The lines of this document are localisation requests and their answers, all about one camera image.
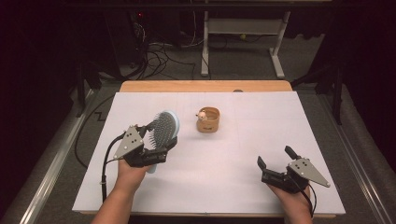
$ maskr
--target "gray carpet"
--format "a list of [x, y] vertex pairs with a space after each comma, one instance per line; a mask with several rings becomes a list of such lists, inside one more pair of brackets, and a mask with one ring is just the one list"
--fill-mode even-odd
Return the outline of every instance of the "gray carpet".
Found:
[[[211, 40], [212, 49], [209, 54], [209, 66], [212, 79], [276, 79], [275, 70], [271, 64], [267, 48], [274, 45], [274, 38], [266, 37], [254, 43], [241, 43], [229, 40], [225, 49], [225, 43], [221, 38]], [[304, 75], [312, 63], [321, 38], [303, 40], [300, 37], [285, 39], [282, 43], [279, 58], [282, 63], [286, 80], [294, 80]], [[161, 74], [149, 79], [209, 79], [201, 77], [201, 48], [174, 49], [166, 47], [169, 57], [183, 62], [175, 63], [168, 61]], [[150, 64], [155, 66], [161, 60], [151, 55], [153, 60]], [[130, 72], [128, 66], [123, 66], [122, 71]], [[149, 75], [154, 69], [147, 70]], [[97, 92], [92, 108], [101, 104], [106, 98], [113, 95], [120, 88], [120, 83], [105, 82], [103, 88]], [[346, 153], [346, 142], [340, 137], [339, 130], [334, 126], [332, 117], [329, 116], [326, 102], [330, 96], [316, 95], [313, 85], [301, 85], [295, 89], [300, 96], [308, 121], [318, 141], [323, 157], [332, 174], [334, 183], [337, 185], [341, 200], [346, 209], [346, 214], [331, 219], [316, 218], [314, 223], [381, 223], [375, 216], [372, 206], [366, 199], [367, 195], [362, 190], [361, 182], [356, 177], [353, 166]], [[81, 160], [88, 164], [92, 151], [96, 146], [99, 134], [104, 126], [103, 118], [111, 106], [112, 99], [99, 106], [92, 116], [87, 119], [78, 139], [77, 149]], [[375, 189], [379, 192], [384, 207], [389, 211], [395, 208], [395, 174], [386, 164], [385, 159], [379, 153], [370, 134], [365, 129], [353, 102], [350, 100], [347, 90], [343, 91], [342, 103], [342, 130], [347, 136], [348, 143], [359, 151], [359, 160], [364, 164], [365, 171], [370, 177]], [[32, 172], [14, 204], [8, 209], [2, 223], [19, 223], [29, 205], [35, 191], [50, 166], [51, 159], [56, 153], [57, 144], [50, 146], [42, 159]], [[82, 215], [71, 211], [76, 199], [79, 185], [85, 174], [85, 168], [76, 160], [73, 149], [70, 151], [64, 168], [49, 196], [46, 205], [42, 209], [36, 223], [89, 223], [90, 215]], [[160, 217], [136, 217], [134, 223], [273, 223], [264, 222], [260, 218], [160, 218]]]

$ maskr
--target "black wrist mount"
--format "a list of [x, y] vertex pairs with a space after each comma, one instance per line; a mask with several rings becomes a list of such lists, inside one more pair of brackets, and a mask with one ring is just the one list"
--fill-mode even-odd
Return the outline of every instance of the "black wrist mount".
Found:
[[131, 167], [143, 167], [166, 162], [168, 151], [177, 144], [177, 136], [162, 147], [148, 150], [145, 148], [143, 141], [147, 131], [152, 131], [149, 126], [130, 126], [114, 154], [114, 159], [125, 159]]
[[286, 153], [295, 161], [286, 167], [286, 173], [268, 170], [267, 165], [259, 156], [257, 163], [262, 169], [262, 182], [283, 189], [289, 193], [298, 193], [304, 190], [309, 180], [329, 188], [330, 183], [320, 174], [311, 161], [298, 156], [291, 147], [285, 147]]

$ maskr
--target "white tabletop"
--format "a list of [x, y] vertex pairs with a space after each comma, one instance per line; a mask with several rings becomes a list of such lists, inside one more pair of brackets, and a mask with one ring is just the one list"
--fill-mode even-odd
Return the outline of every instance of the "white tabletop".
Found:
[[[195, 114], [205, 106], [220, 111], [219, 130], [199, 133]], [[257, 165], [285, 172], [291, 158], [285, 146], [307, 157], [331, 183], [311, 183], [317, 215], [340, 215], [344, 206], [320, 153], [298, 95], [284, 92], [119, 92], [111, 106], [73, 210], [96, 212], [102, 204], [102, 164], [110, 142], [129, 125], [149, 124], [166, 109], [180, 120], [177, 145], [146, 175], [134, 197], [134, 213], [186, 216], [282, 216], [276, 196], [261, 182]], [[117, 143], [110, 152], [114, 155]], [[107, 192], [114, 187], [117, 163], [107, 166]]]

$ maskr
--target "forearm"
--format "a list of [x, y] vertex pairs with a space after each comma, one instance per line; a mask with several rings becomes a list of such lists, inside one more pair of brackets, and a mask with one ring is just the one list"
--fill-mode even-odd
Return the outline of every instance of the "forearm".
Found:
[[99, 209], [92, 223], [128, 223], [134, 192], [113, 189]]
[[308, 207], [299, 207], [290, 209], [284, 206], [286, 212], [286, 223], [287, 224], [312, 224], [312, 217]]

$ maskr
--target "small wooden cup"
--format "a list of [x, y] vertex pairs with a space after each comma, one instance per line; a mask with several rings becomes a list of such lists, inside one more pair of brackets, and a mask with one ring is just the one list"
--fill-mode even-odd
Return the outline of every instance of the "small wooden cup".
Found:
[[200, 109], [205, 111], [207, 119], [197, 120], [197, 129], [200, 133], [215, 133], [219, 128], [220, 112], [215, 107], [204, 107]]

